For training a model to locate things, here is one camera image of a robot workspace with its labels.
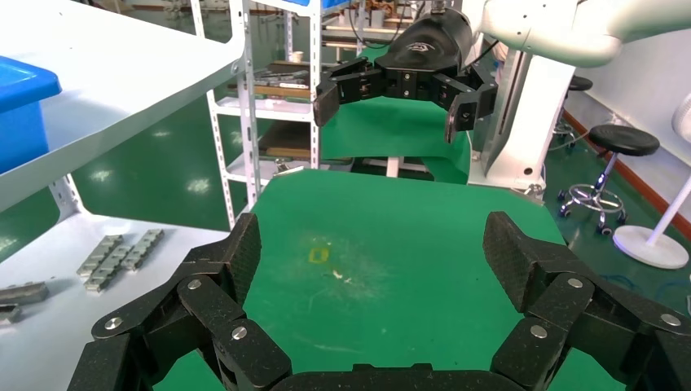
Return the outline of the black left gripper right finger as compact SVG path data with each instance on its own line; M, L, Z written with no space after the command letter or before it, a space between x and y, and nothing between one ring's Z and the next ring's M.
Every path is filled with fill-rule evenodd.
M565 245L526 235L504 212L486 219L482 248L522 319L491 370L524 390L545 390L572 350L629 390L690 387L690 321L621 288Z

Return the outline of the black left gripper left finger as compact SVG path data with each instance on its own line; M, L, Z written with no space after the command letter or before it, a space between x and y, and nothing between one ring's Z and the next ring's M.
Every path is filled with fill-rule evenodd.
M261 257L256 215L193 248L172 276L92 327L71 390L150 390L197 352L227 390L269 390L290 377L288 355L244 311Z

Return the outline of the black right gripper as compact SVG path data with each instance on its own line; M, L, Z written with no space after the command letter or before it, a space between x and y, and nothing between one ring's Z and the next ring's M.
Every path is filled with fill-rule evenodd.
M491 74L478 63L460 71L472 45L473 31L460 11L423 15L375 59L375 66L358 57L323 71L313 100L314 122L325 126L341 105L382 95L431 100L447 111L444 140L452 143L495 107L498 86Z

